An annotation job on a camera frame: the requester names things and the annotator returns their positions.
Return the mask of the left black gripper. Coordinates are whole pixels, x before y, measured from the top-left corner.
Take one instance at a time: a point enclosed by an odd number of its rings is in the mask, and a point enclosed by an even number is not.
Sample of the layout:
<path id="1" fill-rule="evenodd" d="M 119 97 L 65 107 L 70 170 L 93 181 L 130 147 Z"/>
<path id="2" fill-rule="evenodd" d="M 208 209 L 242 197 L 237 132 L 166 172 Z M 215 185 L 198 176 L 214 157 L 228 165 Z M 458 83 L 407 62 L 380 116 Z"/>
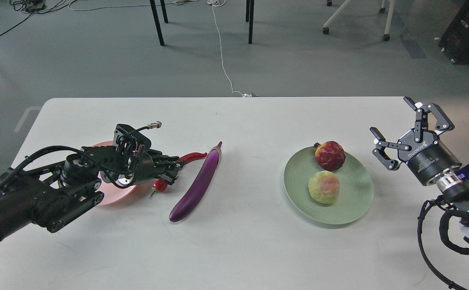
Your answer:
<path id="1" fill-rule="evenodd" d="M 143 184 L 152 179 L 159 178 L 166 184 L 172 185 L 177 180 L 178 173 L 184 165 L 185 162 L 180 160 L 179 156 L 164 155 L 161 151 L 157 150 L 144 151 L 141 155 L 130 158 L 129 169 L 134 173 L 130 178 L 129 184 Z"/>

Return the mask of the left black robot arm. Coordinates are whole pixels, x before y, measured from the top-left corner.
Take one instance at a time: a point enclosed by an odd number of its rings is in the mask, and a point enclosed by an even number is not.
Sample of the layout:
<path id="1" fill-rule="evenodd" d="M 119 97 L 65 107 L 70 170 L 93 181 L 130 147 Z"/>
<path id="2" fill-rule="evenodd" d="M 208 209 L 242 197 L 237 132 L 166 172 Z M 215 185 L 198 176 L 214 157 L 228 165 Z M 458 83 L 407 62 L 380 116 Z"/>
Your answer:
<path id="1" fill-rule="evenodd" d="M 102 202 L 102 182 L 127 189 L 160 178 L 172 185 L 183 165 L 126 124 L 116 126 L 112 145 L 44 147 L 0 177 L 0 242 L 31 223 L 61 230 Z"/>

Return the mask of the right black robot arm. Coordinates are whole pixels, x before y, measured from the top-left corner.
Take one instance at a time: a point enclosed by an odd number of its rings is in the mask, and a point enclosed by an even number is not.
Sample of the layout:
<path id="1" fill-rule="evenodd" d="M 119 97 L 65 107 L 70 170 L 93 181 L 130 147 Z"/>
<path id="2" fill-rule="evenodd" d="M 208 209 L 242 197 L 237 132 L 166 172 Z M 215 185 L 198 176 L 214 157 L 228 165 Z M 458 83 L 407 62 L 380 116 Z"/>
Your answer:
<path id="1" fill-rule="evenodd" d="M 454 129 L 454 123 L 434 103 L 423 104 L 404 97 L 415 112 L 412 129 L 397 142 L 386 140 L 376 127 L 369 130 L 374 135 L 374 156 L 388 170 L 397 170 L 406 164 L 423 186 L 436 185 L 441 194 L 426 200 L 417 217 L 417 243 L 426 265 L 449 289 L 463 287 L 448 279 L 428 259 L 422 241 L 423 222 L 433 207 L 442 210 L 439 222 L 441 242 L 450 250 L 469 256 L 469 164 L 463 166 L 440 139 L 442 133 Z"/>

